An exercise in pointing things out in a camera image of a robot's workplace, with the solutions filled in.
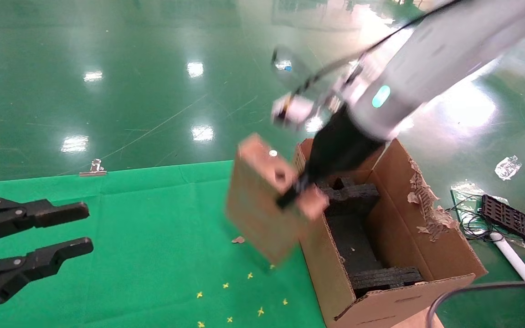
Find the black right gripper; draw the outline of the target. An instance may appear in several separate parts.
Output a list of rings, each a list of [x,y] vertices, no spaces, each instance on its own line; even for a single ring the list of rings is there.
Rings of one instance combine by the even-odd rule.
[[[288,208],[311,183],[353,170],[383,147],[385,141],[372,137],[359,128],[352,114],[349,106],[344,105],[315,135],[306,162],[306,176],[299,176],[289,189],[277,198],[276,204],[279,208]]]

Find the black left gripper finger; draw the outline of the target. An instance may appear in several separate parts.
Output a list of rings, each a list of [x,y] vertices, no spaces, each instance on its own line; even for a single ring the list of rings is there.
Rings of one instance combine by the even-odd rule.
[[[55,206],[48,200],[17,203],[0,198],[0,238],[32,228],[46,228],[83,220],[89,216],[85,203]]]
[[[6,303],[31,282],[56,275],[67,259],[91,253],[89,237],[42,247],[25,256],[0,259],[0,304]]]

